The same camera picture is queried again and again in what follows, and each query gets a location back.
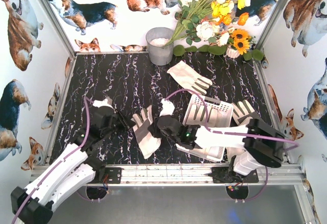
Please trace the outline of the white glove grey palm patch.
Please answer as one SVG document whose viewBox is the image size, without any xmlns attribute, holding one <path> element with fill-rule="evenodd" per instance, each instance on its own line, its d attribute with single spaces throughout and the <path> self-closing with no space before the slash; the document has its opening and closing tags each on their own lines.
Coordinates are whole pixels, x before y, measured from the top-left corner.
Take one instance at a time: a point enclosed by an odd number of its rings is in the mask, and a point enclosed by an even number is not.
<svg viewBox="0 0 327 224">
<path fill-rule="evenodd" d="M 141 114 L 133 114 L 131 120 L 135 122 L 133 131 L 144 159 L 148 159 L 159 149 L 161 139 L 154 137 L 148 127 L 153 123 L 152 106 L 141 108 Z"/>
</svg>

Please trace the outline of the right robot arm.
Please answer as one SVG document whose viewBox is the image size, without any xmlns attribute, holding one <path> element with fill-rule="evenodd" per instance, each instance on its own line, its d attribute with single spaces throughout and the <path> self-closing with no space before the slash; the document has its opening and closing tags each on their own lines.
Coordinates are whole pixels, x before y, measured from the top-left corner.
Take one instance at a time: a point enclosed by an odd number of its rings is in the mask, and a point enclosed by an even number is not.
<svg viewBox="0 0 327 224">
<path fill-rule="evenodd" d="M 169 138 L 187 150 L 236 149 L 232 169 L 246 176 L 258 167 L 279 168 L 282 164 L 284 136 L 260 119 L 251 118 L 246 125 L 206 128 L 183 125 L 171 115 L 161 116 L 149 125 L 155 138 Z"/>
</svg>

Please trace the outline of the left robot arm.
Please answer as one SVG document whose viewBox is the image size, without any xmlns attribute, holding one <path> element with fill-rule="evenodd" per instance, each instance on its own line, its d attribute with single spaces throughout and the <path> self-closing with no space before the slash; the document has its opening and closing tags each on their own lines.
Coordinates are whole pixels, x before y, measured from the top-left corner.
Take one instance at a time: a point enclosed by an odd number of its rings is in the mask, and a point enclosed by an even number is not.
<svg viewBox="0 0 327 224">
<path fill-rule="evenodd" d="M 56 209 L 83 185 L 104 178 L 105 162 L 98 158 L 105 139 L 130 128 L 112 100 L 91 101 L 85 108 L 86 126 L 77 131 L 61 155 L 25 188 L 11 192 L 12 223 L 48 223 Z"/>
</svg>

